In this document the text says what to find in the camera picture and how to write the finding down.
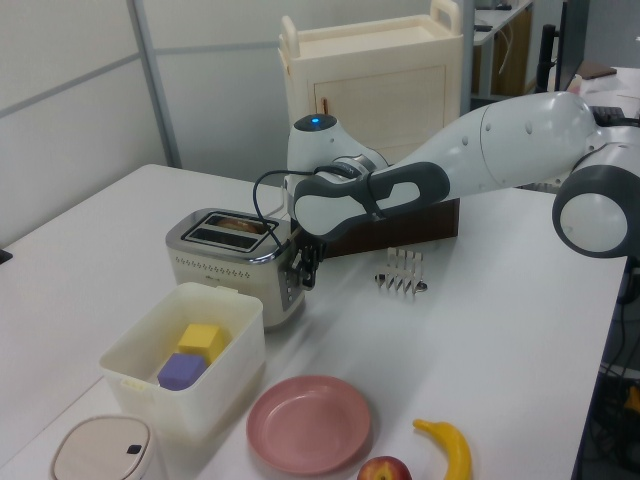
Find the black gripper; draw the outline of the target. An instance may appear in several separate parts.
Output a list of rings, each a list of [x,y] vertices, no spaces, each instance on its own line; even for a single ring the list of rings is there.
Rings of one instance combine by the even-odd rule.
[[[289,271],[299,275],[303,289],[313,289],[316,283],[317,264],[326,256],[327,243],[302,230],[298,236],[298,249],[291,257]]]

